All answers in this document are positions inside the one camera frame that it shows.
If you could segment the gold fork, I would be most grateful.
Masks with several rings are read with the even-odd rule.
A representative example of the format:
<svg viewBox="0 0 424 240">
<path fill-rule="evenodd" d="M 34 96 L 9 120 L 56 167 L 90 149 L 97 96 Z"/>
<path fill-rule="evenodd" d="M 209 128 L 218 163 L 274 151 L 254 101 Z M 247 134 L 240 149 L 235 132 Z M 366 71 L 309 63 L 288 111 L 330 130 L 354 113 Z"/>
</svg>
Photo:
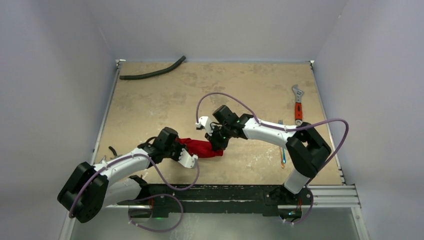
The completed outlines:
<svg viewBox="0 0 424 240">
<path fill-rule="evenodd" d="M 280 156 L 281 168 L 284 169 L 286 164 L 286 157 L 282 147 L 279 148 L 279 156 Z"/>
</svg>

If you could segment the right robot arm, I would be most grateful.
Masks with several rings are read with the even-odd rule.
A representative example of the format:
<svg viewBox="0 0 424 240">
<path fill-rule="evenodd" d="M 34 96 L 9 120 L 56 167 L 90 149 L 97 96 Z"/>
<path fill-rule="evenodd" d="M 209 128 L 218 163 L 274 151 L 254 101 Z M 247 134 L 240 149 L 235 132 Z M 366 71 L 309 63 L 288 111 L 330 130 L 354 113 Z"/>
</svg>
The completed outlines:
<svg viewBox="0 0 424 240">
<path fill-rule="evenodd" d="M 225 150 L 231 138 L 258 140 L 288 151 L 294 169 L 283 184 L 280 196 L 288 204 L 300 198 L 301 190 L 324 166 L 332 150 L 309 123 L 300 126 L 283 125 L 256 119 L 244 113 L 238 116 L 222 105 L 212 114 L 215 121 L 201 116 L 197 130 L 205 130 L 205 138 L 213 150 Z"/>
</svg>

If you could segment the red cloth napkin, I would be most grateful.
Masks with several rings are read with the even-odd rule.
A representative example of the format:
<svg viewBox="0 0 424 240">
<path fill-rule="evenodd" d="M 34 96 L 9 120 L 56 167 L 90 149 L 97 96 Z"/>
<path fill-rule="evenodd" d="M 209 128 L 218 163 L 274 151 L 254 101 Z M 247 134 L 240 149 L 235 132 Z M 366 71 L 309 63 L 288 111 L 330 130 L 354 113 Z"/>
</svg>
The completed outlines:
<svg viewBox="0 0 424 240">
<path fill-rule="evenodd" d="M 197 155 L 199 159 L 222 157 L 224 155 L 223 150 L 213 150 L 209 141 L 179 138 L 178 142 L 187 147 L 187 151 L 190 155 Z"/>
</svg>

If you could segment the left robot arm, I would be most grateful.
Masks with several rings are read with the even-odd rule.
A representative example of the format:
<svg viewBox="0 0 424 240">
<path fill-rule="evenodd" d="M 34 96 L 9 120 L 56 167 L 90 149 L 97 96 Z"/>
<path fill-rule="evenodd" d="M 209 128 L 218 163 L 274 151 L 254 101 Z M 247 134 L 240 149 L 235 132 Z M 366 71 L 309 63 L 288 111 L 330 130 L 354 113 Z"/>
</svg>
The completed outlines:
<svg viewBox="0 0 424 240">
<path fill-rule="evenodd" d="M 124 201 L 138 205 L 149 199 L 148 183 L 135 173 L 157 166 L 163 159 L 172 159 L 185 168 L 196 166 L 198 157 L 179 142 L 178 133 L 163 128 L 158 136 L 149 138 L 135 149 L 112 160 L 91 165 L 80 163 L 57 196 L 70 218 L 80 223 L 93 219 L 102 208 Z"/>
</svg>

